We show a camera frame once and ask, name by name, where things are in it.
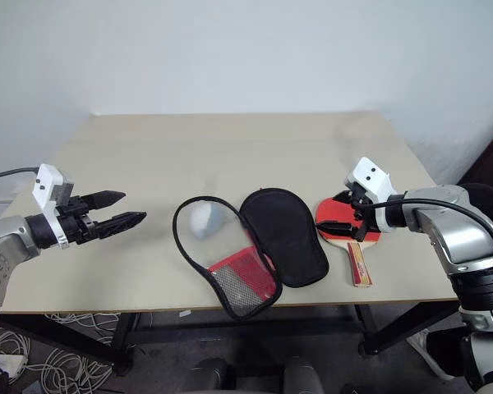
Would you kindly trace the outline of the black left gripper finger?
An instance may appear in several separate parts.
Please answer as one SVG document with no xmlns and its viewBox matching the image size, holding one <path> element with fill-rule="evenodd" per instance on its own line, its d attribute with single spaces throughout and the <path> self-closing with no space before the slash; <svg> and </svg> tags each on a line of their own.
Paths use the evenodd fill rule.
<svg viewBox="0 0 493 394">
<path fill-rule="evenodd" d="M 147 216 L 147 212 L 126 212 L 116 215 L 109 220 L 95 224 L 96 237 L 108 238 L 118 233 L 132 229 L 141 223 Z"/>
<path fill-rule="evenodd" d="M 85 203 L 89 208 L 106 208 L 126 196 L 125 193 L 115 190 L 103 190 L 89 194 L 85 197 Z"/>
</svg>

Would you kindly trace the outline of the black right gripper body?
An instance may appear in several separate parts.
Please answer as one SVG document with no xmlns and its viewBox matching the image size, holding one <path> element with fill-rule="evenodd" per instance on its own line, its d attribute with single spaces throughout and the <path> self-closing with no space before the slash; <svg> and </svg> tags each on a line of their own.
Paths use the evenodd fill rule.
<svg viewBox="0 0 493 394">
<path fill-rule="evenodd" d="M 356 241 L 364 241 L 369 232 L 375 231 L 374 210 L 367 208 L 371 200 L 366 197 L 365 189 L 353 184 L 348 191 L 348 204 L 353 209 L 354 219 L 357 221 L 357 230 L 352 234 Z"/>
</svg>

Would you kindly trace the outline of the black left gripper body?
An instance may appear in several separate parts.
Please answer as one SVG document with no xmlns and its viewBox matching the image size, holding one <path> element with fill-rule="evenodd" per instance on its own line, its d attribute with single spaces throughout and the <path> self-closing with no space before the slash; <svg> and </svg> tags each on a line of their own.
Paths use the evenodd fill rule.
<svg viewBox="0 0 493 394">
<path fill-rule="evenodd" d="M 67 204 L 58 207 L 58 221 L 69 243 L 81 245 L 97 238 L 97 222 L 88 216 L 91 209 L 94 201 L 90 196 L 71 197 Z"/>
</svg>

